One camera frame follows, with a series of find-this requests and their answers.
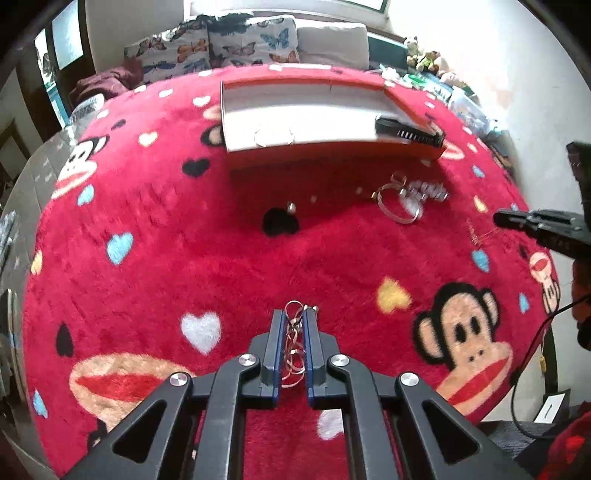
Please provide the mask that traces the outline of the large silver hoop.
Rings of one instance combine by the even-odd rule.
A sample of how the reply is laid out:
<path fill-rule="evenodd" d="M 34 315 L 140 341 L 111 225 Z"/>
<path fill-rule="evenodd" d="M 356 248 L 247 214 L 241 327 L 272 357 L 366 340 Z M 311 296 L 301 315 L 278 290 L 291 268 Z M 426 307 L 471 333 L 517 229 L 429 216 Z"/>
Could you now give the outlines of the large silver hoop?
<path fill-rule="evenodd" d="M 379 187 L 375 199 L 382 213 L 401 225 L 415 223 L 423 215 L 422 203 L 399 184 L 387 183 Z"/>

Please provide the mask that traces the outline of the red monkey print blanket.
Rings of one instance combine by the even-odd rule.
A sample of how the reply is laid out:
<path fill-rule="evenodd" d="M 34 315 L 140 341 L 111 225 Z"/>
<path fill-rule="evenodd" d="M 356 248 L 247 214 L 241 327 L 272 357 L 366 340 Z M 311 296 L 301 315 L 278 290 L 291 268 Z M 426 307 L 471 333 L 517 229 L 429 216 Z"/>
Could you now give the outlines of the red monkey print blanket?
<path fill-rule="evenodd" d="M 558 308 L 548 252 L 492 220 L 525 208 L 519 190 L 429 93 L 307 70 L 397 86 L 444 130 L 442 156 L 232 172 L 221 85 L 272 77 L 294 70 L 224 68 L 123 94 L 62 168 L 23 315 L 30 405 L 56 474 L 171 373 L 204 375 L 245 352 L 283 306 L 317 306 L 346 354 L 386 375 L 417 373 L 473 422 L 507 394 Z M 387 183 L 422 203 L 420 220 L 382 213 L 375 194 Z"/>

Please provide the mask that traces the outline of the plush toy animals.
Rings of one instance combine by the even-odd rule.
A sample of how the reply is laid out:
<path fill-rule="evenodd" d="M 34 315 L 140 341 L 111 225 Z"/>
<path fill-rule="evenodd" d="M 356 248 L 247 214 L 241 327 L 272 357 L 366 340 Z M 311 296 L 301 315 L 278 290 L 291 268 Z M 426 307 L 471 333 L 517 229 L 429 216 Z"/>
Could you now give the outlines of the plush toy animals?
<path fill-rule="evenodd" d="M 447 60 L 438 51 L 423 51 L 417 37 L 407 37 L 404 46 L 407 48 L 407 65 L 410 68 L 421 73 L 430 73 L 451 87 L 468 87 L 468 84 L 451 69 Z"/>

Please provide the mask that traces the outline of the black smart band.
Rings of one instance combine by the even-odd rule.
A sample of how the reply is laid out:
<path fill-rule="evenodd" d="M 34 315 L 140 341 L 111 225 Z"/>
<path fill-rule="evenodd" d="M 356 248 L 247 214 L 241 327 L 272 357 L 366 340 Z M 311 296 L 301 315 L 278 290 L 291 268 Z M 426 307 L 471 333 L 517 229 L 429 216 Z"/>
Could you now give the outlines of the black smart band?
<path fill-rule="evenodd" d="M 375 130 L 377 135 L 390 136 L 436 148 L 442 147 L 445 140 L 443 133 L 430 133 L 394 117 L 378 117 L 375 121 Z"/>

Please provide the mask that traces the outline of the beige plain pillow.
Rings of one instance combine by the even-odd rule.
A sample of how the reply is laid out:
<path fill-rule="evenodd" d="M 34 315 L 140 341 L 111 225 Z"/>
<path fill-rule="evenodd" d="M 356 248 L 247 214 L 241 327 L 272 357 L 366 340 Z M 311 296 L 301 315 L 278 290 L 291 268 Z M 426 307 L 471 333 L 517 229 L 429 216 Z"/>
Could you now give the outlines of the beige plain pillow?
<path fill-rule="evenodd" d="M 361 23 L 295 20 L 301 63 L 368 70 L 367 27 Z"/>

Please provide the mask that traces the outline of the orange white shallow box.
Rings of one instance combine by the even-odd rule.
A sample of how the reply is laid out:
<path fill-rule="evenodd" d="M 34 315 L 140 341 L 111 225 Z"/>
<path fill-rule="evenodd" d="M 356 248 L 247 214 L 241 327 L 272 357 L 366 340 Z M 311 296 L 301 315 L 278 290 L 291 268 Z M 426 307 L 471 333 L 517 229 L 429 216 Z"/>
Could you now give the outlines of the orange white shallow box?
<path fill-rule="evenodd" d="M 444 131 L 397 86 L 344 78 L 256 78 L 221 85 L 222 134 L 233 170 L 301 160 L 386 157 L 436 160 L 440 148 L 377 135 L 378 117 Z"/>

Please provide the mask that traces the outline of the right butterfly pillow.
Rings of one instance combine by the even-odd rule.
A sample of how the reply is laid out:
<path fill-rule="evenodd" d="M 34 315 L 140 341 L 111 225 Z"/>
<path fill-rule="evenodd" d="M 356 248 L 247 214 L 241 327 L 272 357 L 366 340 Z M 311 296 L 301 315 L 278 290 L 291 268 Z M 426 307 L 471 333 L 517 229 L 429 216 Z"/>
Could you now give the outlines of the right butterfly pillow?
<path fill-rule="evenodd" d="M 212 67 L 298 63 L 296 19 L 290 15 L 226 15 L 207 27 Z"/>

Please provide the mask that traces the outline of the butterfly pillow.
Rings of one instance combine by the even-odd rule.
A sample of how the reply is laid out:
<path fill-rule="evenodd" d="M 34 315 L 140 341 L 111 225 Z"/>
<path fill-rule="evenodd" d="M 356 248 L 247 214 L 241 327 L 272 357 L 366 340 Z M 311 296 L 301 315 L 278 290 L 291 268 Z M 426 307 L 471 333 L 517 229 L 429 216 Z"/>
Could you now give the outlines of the butterfly pillow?
<path fill-rule="evenodd" d="M 212 67 L 298 63 L 296 19 L 290 15 L 226 15 L 207 27 Z"/>
<path fill-rule="evenodd" d="M 197 20 L 125 46 L 123 55 L 139 61 L 144 84 L 211 69 L 207 26 Z"/>

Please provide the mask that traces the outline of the maroon crumpled cloth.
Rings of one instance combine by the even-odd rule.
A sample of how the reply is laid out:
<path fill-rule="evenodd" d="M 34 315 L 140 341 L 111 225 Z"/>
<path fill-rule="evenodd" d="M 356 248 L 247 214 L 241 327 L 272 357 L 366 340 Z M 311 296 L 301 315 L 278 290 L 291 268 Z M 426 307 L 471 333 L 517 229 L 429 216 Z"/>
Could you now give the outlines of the maroon crumpled cloth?
<path fill-rule="evenodd" d="M 108 100 L 135 89 L 142 81 L 141 62 L 129 58 L 117 67 L 78 80 L 68 99 L 73 107 L 98 94 Z"/>

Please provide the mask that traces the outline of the left butterfly pillow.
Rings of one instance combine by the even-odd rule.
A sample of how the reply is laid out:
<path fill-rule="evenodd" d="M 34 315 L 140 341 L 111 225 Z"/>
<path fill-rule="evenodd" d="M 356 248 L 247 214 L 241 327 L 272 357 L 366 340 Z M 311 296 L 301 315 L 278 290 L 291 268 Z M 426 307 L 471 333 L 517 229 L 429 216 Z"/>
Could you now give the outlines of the left butterfly pillow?
<path fill-rule="evenodd" d="M 207 26 L 197 20 L 125 46 L 123 55 L 139 61 L 144 84 L 211 69 Z"/>

